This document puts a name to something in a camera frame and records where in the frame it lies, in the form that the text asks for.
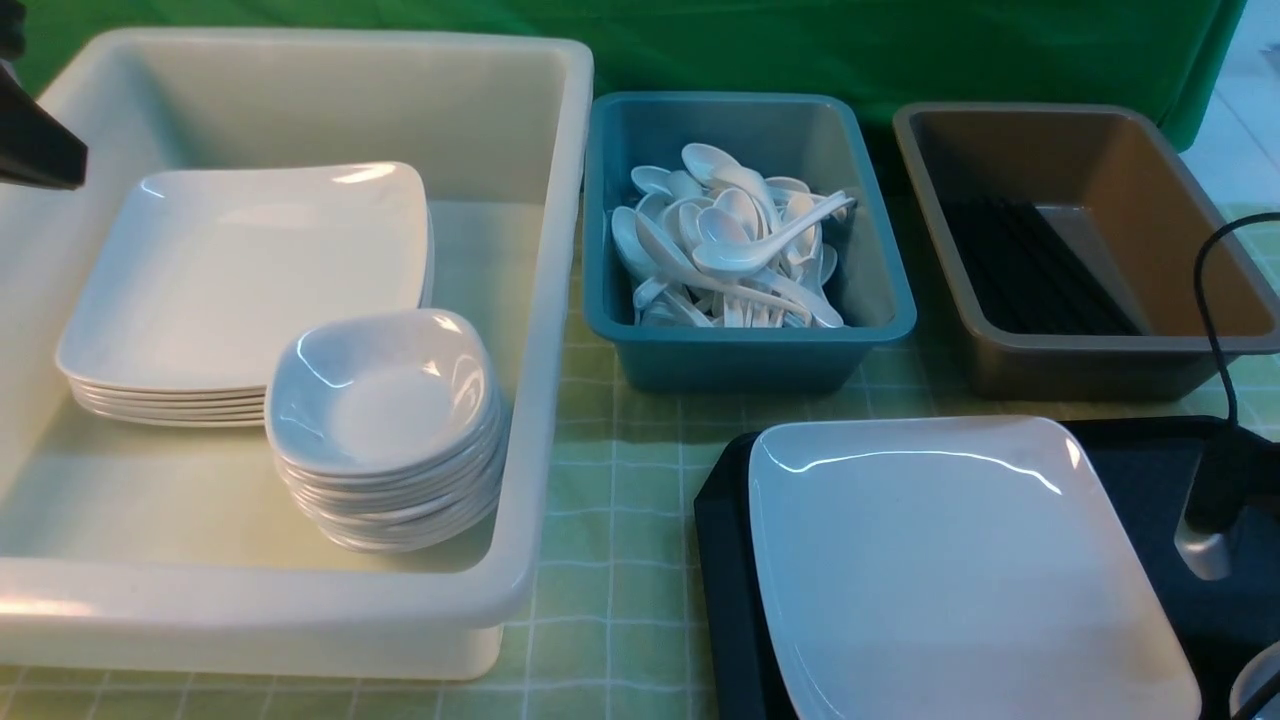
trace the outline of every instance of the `black cable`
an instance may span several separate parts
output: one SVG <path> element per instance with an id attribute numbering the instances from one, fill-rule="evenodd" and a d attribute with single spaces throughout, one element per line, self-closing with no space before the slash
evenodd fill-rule
<path id="1" fill-rule="evenodd" d="M 1213 246 L 1221 242 L 1224 237 L 1243 227 L 1260 223 L 1280 223 L 1280 213 L 1256 213 L 1231 220 L 1208 236 L 1208 240 L 1201 246 L 1199 254 L 1196 255 L 1196 277 L 1193 278 L 1196 305 L 1199 307 L 1201 320 L 1204 323 L 1204 334 L 1208 336 L 1208 346 L 1213 351 L 1213 363 L 1217 364 L 1217 374 L 1222 377 L 1222 389 L 1226 391 L 1226 424 L 1233 427 L 1240 424 L 1239 401 L 1235 397 L 1235 386 L 1231 383 L 1231 374 L 1226 370 L 1226 356 L 1222 355 L 1222 343 L 1217 338 L 1217 328 L 1213 325 L 1213 318 L 1208 313 L 1208 300 L 1204 297 L 1204 260 L 1208 258 L 1208 251 L 1213 250 Z"/>
<path id="2" fill-rule="evenodd" d="M 1199 307 L 1201 320 L 1204 323 L 1204 334 L 1208 337 L 1208 346 L 1213 351 L 1213 363 L 1217 364 L 1217 374 L 1222 377 L 1222 389 L 1226 391 L 1226 424 L 1229 427 L 1238 427 L 1240 424 L 1239 400 L 1235 397 L 1235 386 L 1231 383 L 1231 374 L 1226 369 L 1226 356 L 1222 354 L 1222 343 L 1217 337 L 1217 328 L 1213 325 L 1213 318 L 1208 311 L 1208 299 L 1204 297 L 1204 260 L 1208 258 L 1208 251 L 1221 242 L 1224 237 L 1243 227 L 1260 223 L 1280 223 L 1280 213 L 1257 213 L 1231 220 L 1217 228 L 1204 241 L 1204 245 L 1201 246 L 1199 254 L 1196 255 L 1196 277 L 1193 278 L 1196 305 Z M 1245 700 L 1240 705 L 1240 710 L 1231 715 L 1231 720 L 1253 720 L 1277 694 L 1280 694 L 1280 673 L 1268 678 L 1252 697 Z"/>

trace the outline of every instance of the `stack of plates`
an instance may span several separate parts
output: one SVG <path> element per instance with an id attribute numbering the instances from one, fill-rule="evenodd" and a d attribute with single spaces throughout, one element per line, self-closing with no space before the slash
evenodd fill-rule
<path id="1" fill-rule="evenodd" d="M 303 334 L 268 391 L 266 434 L 294 502 L 348 550 L 420 550 L 498 505 L 506 410 L 480 336 L 453 313 Z"/>
<path id="2" fill-rule="evenodd" d="M 429 228 L 422 181 L 397 163 L 151 176 L 111 227 L 58 366 L 108 418 L 261 424 L 298 333 L 429 302 Z"/>

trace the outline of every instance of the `plastic bin rim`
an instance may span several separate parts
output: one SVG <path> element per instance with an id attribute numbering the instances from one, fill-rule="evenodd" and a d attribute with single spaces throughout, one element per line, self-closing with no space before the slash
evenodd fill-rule
<path id="1" fill-rule="evenodd" d="M 982 307 L 978 306 L 977 295 L 969 284 L 969 277 L 952 277 L 956 263 L 960 261 L 955 250 L 955 238 L 951 228 L 945 223 L 936 225 L 932 219 L 941 217 L 942 204 L 938 193 L 929 179 L 928 168 L 915 140 L 913 120 L 924 113 L 1043 113 L 1043 114 L 1089 114 L 1089 115 L 1116 115 L 1128 122 L 1137 123 L 1147 136 L 1156 143 L 1157 149 L 1170 158 L 1174 174 L 1183 181 L 1192 201 L 1208 218 L 1213 225 L 1224 225 L 1226 220 L 1221 217 L 1217 206 L 1208 199 L 1199 182 L 1194 179 L 1190 170 L 1174 151 L 1172 146 L 1146 115 L 1119 105 L 1091 105 L 1091 104 L 1057 104 L 1057 102 L 942 102 L 925 101 L 904 105 L 893 114 L 893 136 L 897 140 L 902 160 L 908 167 L 908 176 L 915 191 L 915 199 L 924 213 L 924 222 L 928 225 L 929 240 L 934 251 L 947 255 L 942 261 L 943 274 L 947 279 L 947 290 L 959 310 L 965 332 L 986 338 L 1006 350 L 1037 354 L 1043 351 L 1076 351 L 1076 352 L 1124 352 L 1139 355 L 1175 355 L 1175 354 L 1203 354 L 1207 352 L 1208 340 L 1202 336 L 1053 336 L 1053 334 L 1019 334 L 997 328 L 987 319 Z M 1224 243 L 1224 249 L 1231 254 L 1236 266 L 1249 281 L 1258 300 L 1267 307 L 1271 315 L 1271 332 L 1260 336 L 1222 336 L 1220 338 L 1222 351 L 1226 355 L 1271 355 L 1280 352 L 1280 299 L 1270 283 L 1262 277 L 1261 270 L 1248 255 L 1244 254 L 1239 238 L 1229 236 L 1235 242 Z"/>

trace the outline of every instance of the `stack of bowls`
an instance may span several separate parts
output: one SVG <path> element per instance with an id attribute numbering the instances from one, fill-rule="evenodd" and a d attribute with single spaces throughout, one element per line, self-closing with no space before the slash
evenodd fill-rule
<path id="1" fill-rule="evenodd" d="M 294 502 L 348 550 L 421 550 L 498 505 L 507 414 L 480 336 L 454 313 L 307 332 L 268 388 L 266 433 Z"/>

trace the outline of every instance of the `green tablecloth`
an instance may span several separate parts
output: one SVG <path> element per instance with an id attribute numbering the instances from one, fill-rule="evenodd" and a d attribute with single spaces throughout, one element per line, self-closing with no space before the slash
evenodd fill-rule
<path id="1" fill-rule="evenodd" d="M 35 91 L 125 26 L 308 26 L 571 37 L 596 90 L 835 95 L 873 151 L 914 100 L 1112 102 L 1190 145 L 1244 0 L 28 0 Z"/>

